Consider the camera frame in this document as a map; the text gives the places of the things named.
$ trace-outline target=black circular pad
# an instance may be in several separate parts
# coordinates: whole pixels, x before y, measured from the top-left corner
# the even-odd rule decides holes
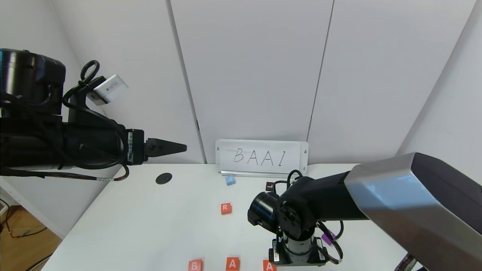
[[[161,175],[157,176],[156,183],[157,184],[165,184],[169,182],[173,178],[171,173],[162,173]]]

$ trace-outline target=blue cube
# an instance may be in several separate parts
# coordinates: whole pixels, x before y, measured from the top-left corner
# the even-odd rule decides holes
[[[232,185],[236,183],[236,179],[234,178],[234,176],[226,176],[225,179],[227,185]]]

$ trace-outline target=sign holder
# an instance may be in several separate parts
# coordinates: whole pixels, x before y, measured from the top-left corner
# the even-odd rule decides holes
[[[243,144],[250,144],[252,145],[253,143],[259,144],[260,146],[263,146],[265,143],[269,143],[272,145],[273,143],[279,143],[283,144],[286,142],[297,142],[300,145],[300,163],[298,167],[294,167],[292,170],[297,169],[299,170],[303,175],[307,174],[308,171],[308,142],[302,142],[302,141],[275,141],[275,140],[241,140],[241,139],[218,139],[216,140],[215,144],[215,153],[216,153],[216,167],[217,171],[221,173],[223,176],[243,176],[243,177],[270,177],[270,178],[287,178],[288,173],[272,173],[272,172],[248,172],[248,171],[236,171],[236,170],[226,170],[221,168],[222,167],[222,159],[225,159],[221,157],[221,153],[223,151],[223,148],[226,147],[226,144],[229,143],[232,145],[232,143],[236,143],[239,146],[243,146]]]

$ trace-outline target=wooden floor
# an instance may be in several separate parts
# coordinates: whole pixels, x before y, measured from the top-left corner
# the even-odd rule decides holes
[[[10,215],[8,224],[13,236],[22,235],[27,230],[34,233],[44,228],[42,223],[21,206],[13,206],[12,210],[14,212]],[[0,234],[0,271],[25,271],[58,247],[61,239],[49,229],[32,236],[12,238],[4,223],[5,216],[6,213],[1,216],[4,228]],[[35,271],[41,270],[44,264]]]

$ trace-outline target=red letter block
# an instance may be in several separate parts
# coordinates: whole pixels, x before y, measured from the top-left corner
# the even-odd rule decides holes
[[[226,215],[226,214],[231,214],[231,204],[230,203],[223,203],[221,204],[221,214]]]
[[[263,260],[263,271],[276,271],[276,265],[269,260]]]
[[[240,259],[238,257],[226,258],[226,271],[239,271]]]
[[[187,271],[202,271],[202,259],[189,261]]]

